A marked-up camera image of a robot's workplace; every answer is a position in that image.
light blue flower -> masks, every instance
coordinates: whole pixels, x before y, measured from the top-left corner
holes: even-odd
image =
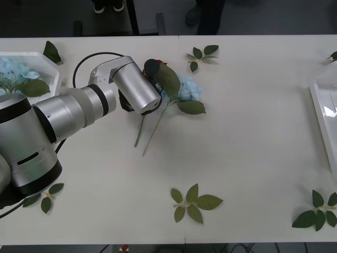
[[[180,89],[176,96],[176,102],[199,101],[202,89],[199,88],[191,77],[181,77],[177,74],[180,81]],[[163,100],[168,100],[169,96],[162,91]]]
[[[25,83],[30,79],[39,77],[37,72],[17,60],[11,60],[6,57],[0,58],[0,85],[7,87]],[[0,89],[0,95],[6,93]]]

white container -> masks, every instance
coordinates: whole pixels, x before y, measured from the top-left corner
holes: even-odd
[[[337,62],[326,66],[310,86],[333,173],[337,174]]]
[[[46,93],[37,98],[28,98],[31,104],[58,95],[58,90],[62,82],[58,66],[43,54],[37,52],[0,52],[0,58],[1,57],[23,63],[32,71],[39,73],[39,79],[48,84],[50,93]]]

floor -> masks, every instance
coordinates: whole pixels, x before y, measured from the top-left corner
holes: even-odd
[[[156,29],[155,14],[162,12],[168,35],[193,35],[197,27],[185,25],[185,13],[195,0],[134,0],[141,33]],[[336,34],[336,0],[226,0],[221,35]],[[0,37],[71,37],[75,21],[83,24],[84,36],[130,32],[127,11],[116,13],[111,6],[103,14],[93,12],[90,0],[2,0]],[[305,252],[303,243],[279,244],[281,253]],[[181,252],[169,246],[131,245],[130,253]],[[310,253],[335,252],[336,243],[310,243]],[[64,252],[99,253],[102,245],[5,246],[1,253]],[[105,252],[118,252],[109,246]],[[185,246],[185,252],[220,252],[221,245]],[[274,244],[256,244],[254,252],[277,252]],[[234,252],[245,252],[237,247]]]
[[[227,251],[231,252],[236,244],[230,244]],[[118,253],[121,245],[110,245],[104,253]],[[224,245],[129,245],[129,253],[220,253]],[[308,253],[335,253],[337,243],[308,243]],[[278,244],[280,253],[305,253],[303,243]],[[5,246],[1,253],[100,253],[104,245],[49,245],[49,246]],[[255,244],[254,253],[277,253],[275,244]],[[245,253],[244,248],[237,246],[233,253]]]

green stem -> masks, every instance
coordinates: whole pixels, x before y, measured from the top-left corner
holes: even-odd
[[[160,115],[160,118],[159,118],[159,120],[158,120],[158,122],[157,122],[157,125],[156,125],[156,127],[154,128],[154,130],[153,130],[153,132],[152,132],[152,134],[151,134],[151,137],[150,137],[150,139],[148,140],[148,143],[147,143],[147,145],[146,145],[146,147],[145,147],[145,149],[144,149],[143,156],[145,155],[147,146],[148,146],[148,144],[150,143],[150,141],[151,141],[151,139],[152,139],[152,136],[153,136],[154,132],[156,131],[157,126],[158,126],[158,124],[159,124],[159,122],[160,122],[160,119],[162,118],[164,112],[166,111],[167,106],[168,106],[168,105],[166,105],[166,107],[164,108],[164,111],[162,112],[162,115]]]
[[[176,204],[176,205],[173,205],[173,207],[188,207],[189,205],[191,205],[193,203],[179,203],[179,204]]]
[[[43,194],[46,194],[47,197],[50,197],[52,199],[55,199],[55,197],[51,194],[49,194],[48,192],[43,192]]]
[[[141,127],[139,128],[139,132],[138,132],[136,143],[135,143],[135,148],[137,147],[139,139],[141,137],[141,132],[142,132],[142,129],[143,129],[144,119],[145,119],[145,116],[142,117]]]
[[[321,210],[321,209],[333,210],[333,209],[337,209],[337,207],[321,206],[321,207],[316,207],[315,209],[316,210]]]

green leaf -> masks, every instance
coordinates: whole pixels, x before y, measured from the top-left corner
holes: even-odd
[[[47,214],[52,207],[52,201],[49,197],[45,197],[41,202],[42,211]]]
[[[196,206],[203,210],[212,210],[222,203],[222,199],[212,195],[202,195],[196,200]]]
[[[333,207],[337,204],[337,193],[331,194],[328,200],[328,206]]]
[[[180,89],[180,81],[177,74],[164,63],[160,64],[158,84],[170,98],[174,98]]]
[[[325,215],[326,215],[326,220],[328,224],[331,227],[335,227],[337,225],[336,215],[332,211],[326,211]]]
[[[198,48],[196,48],[196,47],[193,48],[193,54],[194,54],[195,58],[197,58],[197,59],[201,59],[202,58],[202,52],[201,52],[201,50],[198,49]]]
[[[196,62],[191,62],[190,69],[192,72],[196,71],[198,68],[198,64]]]
[[[211,55],[206,55],[202,59],[204,60],[204,59],[208,59],[208,58],[219,58],[219,57],[211,56]]]
[[[39,79],[33,79],[26,83],[20,84],[18,85],[17,89],[21,91],[25,96],[30,98],[42,96],[50,92],[49,86],[44,81]]]
[[[301,213],[294,221],[293,228],[308,228],[315,224],[316,214],[313,210]]]
[[[174,220],[175,222],[179,222],[184,218],[185,215],[185,208],[184,207],[177,207],[174,212]]]
[[[187,54],[187,53],[185,53],[185,54],[192,57],[193,59],[195,59],[195,57],[192,54]]]
[[[189,205],[189,207],[187,208],[187,213],[189,214],[189,216],[195,220],[198,223],[204,224],[204,221],[202,219],[202,215],[200,210],[198,209],[198,207],[196,207],[195,205]]]
[[[200,101],[186,101],[177,103],[179,109],[190,115],[206,113],[204,104]]]
[[[30,197],[24,204],[22,207],[29,207],[32,204],[34,204],[39,198],[41,197],[41,194],[35,195]]]
[[[312,204],[314,207],[321,207],[324,205],[323,197],[315,190],[312,190]]]
[[[171,189],[171,197],[175,202],[181,203],[183,201],[183,196],[177,189]]]
[[[210,45],[205,47],[204,54],[213,54],[219,48],[218,45]]]
[[[317,210],[316,214],[316,221],[315,221],[315,226],[316,226],[316,231],[321,230],[325,223],[325,214],[321,210]]]
[[[53,195],[55,193],[58,193],[63,189],[63,187],[64,187],[63,183],[56,183],[52,187],[50,187],[49,194]]]
[[[48,57],[54,63],[60,63],[61,57],[58,54],[57,48],[50,41],[46,42],[43,54]]]
[[[186,201],[188,203],[193,203],[198,198],[198,192],[199,192],[199,186],[196,183],[194,186],[192,186],[187,194],[186,194]]]
[[[334,60],[337,60],[337,52],[332,53],[332,55],[330,55],[330,57],[328,59],[330,59],[330,58],[333,58]]]

